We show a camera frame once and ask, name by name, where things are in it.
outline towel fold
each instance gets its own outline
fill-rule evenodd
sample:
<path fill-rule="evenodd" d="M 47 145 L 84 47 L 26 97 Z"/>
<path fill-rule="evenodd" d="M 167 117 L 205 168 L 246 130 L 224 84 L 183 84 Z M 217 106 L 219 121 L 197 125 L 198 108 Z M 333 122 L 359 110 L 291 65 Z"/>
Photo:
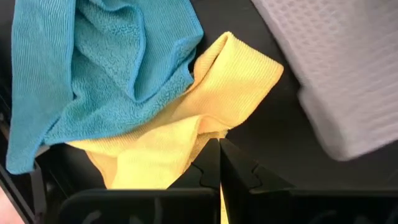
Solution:
<path fill-rule="evenodd" d="M 152 121 L 112 138 L 73 141 L 109 189 L 166 189 L 209 138 L 225 137 L 277 83 L 283 67 L 227 32 L 195 62 L 195 82 Z M 227 222 L 225 209 L 223 223 Z"/>
<path fill-rule="evenodd" d="M 345 161 L 398 139 L 398 1 L 252 2 L 331 157 Z"/>
<path fill-rule="evenodd" d="M 131 131 L 180 96 L 203 30 L 189 0 L 17 0 L 7 169 L 41 144 Z"/>

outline microfiber cloth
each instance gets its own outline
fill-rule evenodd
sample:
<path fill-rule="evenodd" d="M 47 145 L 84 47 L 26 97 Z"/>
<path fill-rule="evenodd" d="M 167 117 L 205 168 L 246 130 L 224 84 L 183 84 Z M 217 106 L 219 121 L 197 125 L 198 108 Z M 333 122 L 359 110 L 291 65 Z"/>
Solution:
<path fill-rule="evenodd" d="M 189 0 L 17 0 L 7 169 L 38 147 L 131 131 L 193 83 Z"/>
<path fill-rule="evenodd" d="M 282 71 L 226 32 L 195 62 L 193 85 L 151 122 L 120 136 L 68 144 L 87 152 L 109 189 L 166 189 L 209 138 L 223 138 L 246 120 Z"/>
<path fill-rule="evenodd" d="M 398 138 L 398 1 L 252 0 L 302 84 L 323 148 L 345 161 Z"/>

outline black surface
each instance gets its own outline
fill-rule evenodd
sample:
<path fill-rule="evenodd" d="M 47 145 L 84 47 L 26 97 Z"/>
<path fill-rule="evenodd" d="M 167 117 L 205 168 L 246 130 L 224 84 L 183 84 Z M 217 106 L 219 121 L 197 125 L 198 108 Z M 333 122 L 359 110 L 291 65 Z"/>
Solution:
<path fill-rule="evenodd" d="M 0 2 L 0 109 L 11 117 L 11 25 L 13 0 Z"/>
<path fill-rule="evenodd" d="M 220 145 L 221 183 L 230 224 L 398 223 L 397 190 L 302 190 L 227 139 L 220 139 Z"/>
<path fill-rule="evenodd" d="M 61 224 L 219 224 L 220 195 L 209 188 L 87 190 L 65 201 L 58 220 Z"/>
<path fill-rule="evenodd" d="M 86 189 L 105 188 L 101 173 L 81 149 L 66 144 L 55 145 L 37 161 L 57 180 L 57 185 L 67 196 Z"/>

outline blue terry fabric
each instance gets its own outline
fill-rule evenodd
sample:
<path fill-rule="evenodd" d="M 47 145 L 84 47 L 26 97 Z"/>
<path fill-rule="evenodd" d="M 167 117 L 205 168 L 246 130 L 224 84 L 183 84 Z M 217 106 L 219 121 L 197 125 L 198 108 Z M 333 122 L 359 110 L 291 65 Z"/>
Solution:
<path fill-rule="evenodd" d="M 17 0 L 7 170 L 41 144 L 126 133 L 193 82 L 203 30 L 189 0 Z"/>

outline yellow microfiber towel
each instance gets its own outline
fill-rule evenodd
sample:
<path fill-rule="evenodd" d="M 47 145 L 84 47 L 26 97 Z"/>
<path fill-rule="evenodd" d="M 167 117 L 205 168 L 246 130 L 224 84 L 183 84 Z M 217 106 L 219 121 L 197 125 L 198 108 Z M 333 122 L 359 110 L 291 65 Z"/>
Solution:
<path fill-rule="evenodd" d="M 282 72 L 225 32 L 195 62 L 192 86 L 152 121 L 120 136 L 68 144 L 87 152 L 109 189 L 166 189 L 209 138 L 225 137 L 248 118 Z"/>

